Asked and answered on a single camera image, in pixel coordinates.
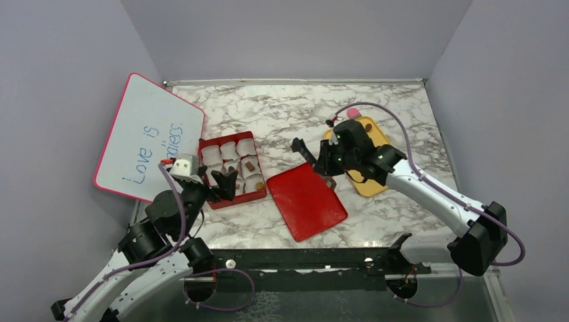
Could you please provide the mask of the red chocolate box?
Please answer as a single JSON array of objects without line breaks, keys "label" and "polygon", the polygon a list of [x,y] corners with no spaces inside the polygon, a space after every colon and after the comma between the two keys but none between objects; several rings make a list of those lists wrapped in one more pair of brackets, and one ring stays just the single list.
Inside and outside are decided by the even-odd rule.
[{"label": "red chocolate box", "polygon": [[[267,196],[266,180],[260,166],[254,135],[251,131],[201,140],[199,142],[199,156],[202,165],[222,173],[229,172],[228,167],[233,166],[238,171],[236,184],[242,184],[242,189],[236,189],[236,196],[233,201],[210,202],[211,209],[218,210],[249,203]],[[255,171],[249,172],[244,166],[246,162],[253,163],[256,167]],[[263,182],[264,189],[256,190],[257,182]]]}]

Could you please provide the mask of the milk chocolate rectangle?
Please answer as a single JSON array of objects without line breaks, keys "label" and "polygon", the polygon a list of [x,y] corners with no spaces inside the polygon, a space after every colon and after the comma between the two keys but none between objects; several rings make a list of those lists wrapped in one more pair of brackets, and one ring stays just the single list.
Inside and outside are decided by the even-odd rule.
[{"label": "milk chocolate rectangle", "polygon": [[253,165],[251,162],[244,163],[244,166],[249,172],[253,172],[256,169],[255,165]]}]

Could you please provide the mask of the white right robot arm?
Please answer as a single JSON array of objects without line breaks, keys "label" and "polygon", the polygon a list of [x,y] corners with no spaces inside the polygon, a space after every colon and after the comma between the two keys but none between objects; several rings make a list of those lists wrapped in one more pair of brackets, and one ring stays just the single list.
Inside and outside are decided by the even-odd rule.
[{"label": "white right robot arm", "polygon": [[291,149],[322,176],[355,170],[364,180],[409,197],[449,227],[449,234],[403,238],[387,255],[394,272],[430,262],[455,264],[471,275],[482,276],[507,243],[503,206],[496,202],[483,205],[450,190],[420,171],[402,151],[389,144],[375,146],[364,126],[353,119],[339,123],[329,139],[320,141],[318,156],[299,138],[293,139]]}]

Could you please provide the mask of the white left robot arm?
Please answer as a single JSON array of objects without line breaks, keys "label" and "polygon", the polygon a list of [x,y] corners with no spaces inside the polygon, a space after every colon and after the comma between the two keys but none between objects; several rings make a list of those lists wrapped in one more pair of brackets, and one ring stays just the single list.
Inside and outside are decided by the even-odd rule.
[{"label": "white left robot arm", "polygon": [[209,186],[206,167],[190,159],[165,159],[158,169],[170,188],[154,197],[88,286],[51,306],[56,321],[119,321],[163,286],[212,269],[213,252],[190,230],[206,202],[235,198],[237,170],[212,171],[217,184]]}]

